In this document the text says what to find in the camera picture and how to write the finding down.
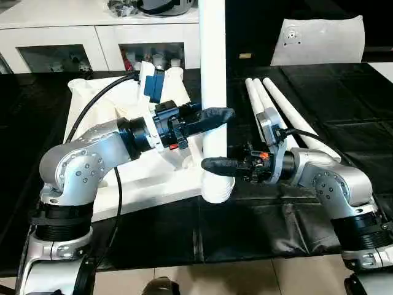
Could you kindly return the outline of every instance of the glass cabinet door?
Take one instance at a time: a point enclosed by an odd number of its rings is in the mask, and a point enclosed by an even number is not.
[[[17,47],[32,73],[91,71],[82,45]]]
[[[184,68],[184,43],[119,44],[124,69],[140,70],[141,62],[148,61],[157,69],[172,66]]]
[[[108,70],[94,26],[0,29],[0,40],[15,74]]]
[[[12,74],[12,71],[3,57],[0,55],[0,74]]]
[[[96,27],[110,71],[139,70],[142,61],[158,69],[200,67],[198,23]]]

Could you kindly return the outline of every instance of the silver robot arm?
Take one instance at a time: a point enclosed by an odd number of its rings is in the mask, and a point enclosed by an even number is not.
[[[35,229],[28,237],[17,294],[91,294],[98,266],[90,257],[91,217],[104,176],[157,144],[186,148],[187,137],[217,128],[234,115],[232,109],[201,111],[200,104],[177,107],[167,101],[156,105],[152,132],[142,117],[122,118],[49,150],[39,167],[44,187],[31,218]]]
[[[286,151],[275,109],[267,108],[256,118],[270,152],[248,151],[243,161],[204,159],[202,167],[212,173],[242,176],[256,183],[280,180],[314,189],[340,241],[345,266],[355,271],[355,275],[345,280],[347,293],[390,294],[393,290],[393,275],[388,272],[393,266],[392,227],[391,222],[381,219],[368,176],[321,151],[302,148]]]

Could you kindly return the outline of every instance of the black table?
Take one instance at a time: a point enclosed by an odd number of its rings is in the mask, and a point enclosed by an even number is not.
[[[0,75],[3,184],[0,206],[0,275],[16,274],[28,228],[27,214],[42,183],[41,156],[61,143],[71,99],[67,83],[114,73]],[[228,74],[228,152],[250,142],[263,146],[252,117],[246,77],[270,77],[313,128],[345,152],[371,178],[376,196],[393,216],[393,84],[367,64],[252,68]],[[200,99],[200,72],[184,84]],[[194,197],[122,216],[102,269],[129,269],[338,253],[340,246],[312,191],[251,185],[236,180],[220,205]],[[102,253],[114,220],[93,224]]]

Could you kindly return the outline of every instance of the white pipe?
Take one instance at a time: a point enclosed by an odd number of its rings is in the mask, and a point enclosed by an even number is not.
[[[259,79],[254,79],[254,86],[257,89],[257,93],[259,95],[259,99],[262,102],[263,106],[265,107],[265,109],[267,108],[274,108],[277,112],[277,108],[274,105],[274,103],[272,102],[269,94],[266,92],[264,86],[262,85],[261,81]],[[287,128],[287,124],[285,124],[284,120],[282,119],[280,113],[278,112],[278,116],[280,117],[280,120],[282,122],[282,126],[284,128]],[[287,137],[287,150],[289,151],[292,148],[298,148],[299,145],[297,144],[295,138],[290,135]]]
[[[265,108],[263,107],[263,104],[260,102],[259,95],[257,93],[257,89],[255,89],[254,83],[251,78],[246,79],[246,88],[247,88],[248,96],[250,98],[252,112],[254,113],[255,122],[257,123],[260,139],[262,141],[265,141],[265,139],[263,137],[263,133],[260,129],[260,125],[258,123],[257,116],[256,116],[260,112],[263,112],[265,110]]]
[[[225,0],[199,0],[202,107],[227,107]],[[227,156],[227,125],[205,133],[204,157]],[[204,171],[202,196],[211,203],[226,201],[235,185],[231,177]]]
[[[294,108],[294,106],[292,106],[292,104],[287,100],[287,98],[281,93],[281,91],[269,78],[264,78],[263,84],[270,92],[274,100],[277,102],[281,110],[284,112],[289,122],[292,124],[292,126],[294,126],[294,128],[317,135],[315,130],[309,125],[309,123],[307,123],[307,121],[302,117],[302,115],[299,114],[299,112]],[[303,135],[301,135],[301,138],[310,149],[318,149],[330,155],[337,161],[341,162],[341,157],[326,144],[323,144],[318,140]]]

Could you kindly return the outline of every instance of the tile floor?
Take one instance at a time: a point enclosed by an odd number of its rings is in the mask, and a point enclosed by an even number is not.
[[[162,267],[98,273],[94,295],[138,295],[154,277],[180,285],[182,295],[345,295],[350,275],[339,255]],[[14,287],[14,278],[0,278]]]

